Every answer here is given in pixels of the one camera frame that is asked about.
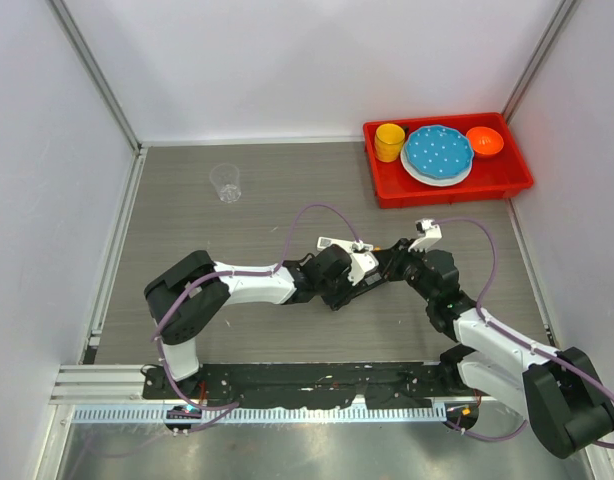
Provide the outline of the black remote control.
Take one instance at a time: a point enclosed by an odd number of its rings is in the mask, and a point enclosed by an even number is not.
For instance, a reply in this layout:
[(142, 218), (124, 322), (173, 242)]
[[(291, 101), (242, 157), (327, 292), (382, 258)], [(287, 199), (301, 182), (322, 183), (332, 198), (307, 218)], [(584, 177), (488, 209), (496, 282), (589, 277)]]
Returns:
[(379, 272), (367, 275), (358, 284), (352, 287), (350, 290), (350, 297), (356, 298), (360, 295), (366, 294), (386, 282), (387, 280)]

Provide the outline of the white remote with batteries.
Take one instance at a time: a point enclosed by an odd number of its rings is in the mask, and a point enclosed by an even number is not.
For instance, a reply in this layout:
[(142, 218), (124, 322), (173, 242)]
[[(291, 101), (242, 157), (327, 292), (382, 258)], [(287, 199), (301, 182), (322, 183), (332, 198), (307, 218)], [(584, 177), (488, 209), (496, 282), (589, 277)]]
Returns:
[(316, 244), (318, 251), (323, 251), (328, 247), (338, 246), (348, 253), (363, 253), (371, 252), (375, 249), (372, 244), (365, 243), (362, 240), (341, 240), (329, 237), (319, 237)]

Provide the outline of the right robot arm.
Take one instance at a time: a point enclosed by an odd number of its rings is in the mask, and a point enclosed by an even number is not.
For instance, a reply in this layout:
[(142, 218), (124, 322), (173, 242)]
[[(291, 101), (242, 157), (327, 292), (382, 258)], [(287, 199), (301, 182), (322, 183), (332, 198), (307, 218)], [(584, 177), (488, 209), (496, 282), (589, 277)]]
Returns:
[(614, 395), (586, 353), (558, 350), (506, 326), (460, 287), (451, 253), (400, 240), (375, 253), (385, 281), (404, 281), (427, 303), (434, 328), (457, 342), (438, 371), (452, 395), (474, 388), (521, 415), (543, 447), (565, 459), (614, 432)]

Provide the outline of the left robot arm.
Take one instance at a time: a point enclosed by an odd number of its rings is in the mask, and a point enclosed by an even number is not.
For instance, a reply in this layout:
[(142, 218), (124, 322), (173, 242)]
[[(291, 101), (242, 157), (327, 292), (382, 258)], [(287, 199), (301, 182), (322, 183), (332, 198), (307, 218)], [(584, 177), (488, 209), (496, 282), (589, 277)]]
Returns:
[(301, 260), (263, 267), (215, 262), (198, 250), (183, 258), (144, 290), (156, 322), (166, 388), (177, 398), (192, 397), (200, 385), (196, 336), (226, 306), (269, 303), (292, 305), (315, 297), (331, 299), (356, 286), (365, 272), (354, 244), (332, 244)]

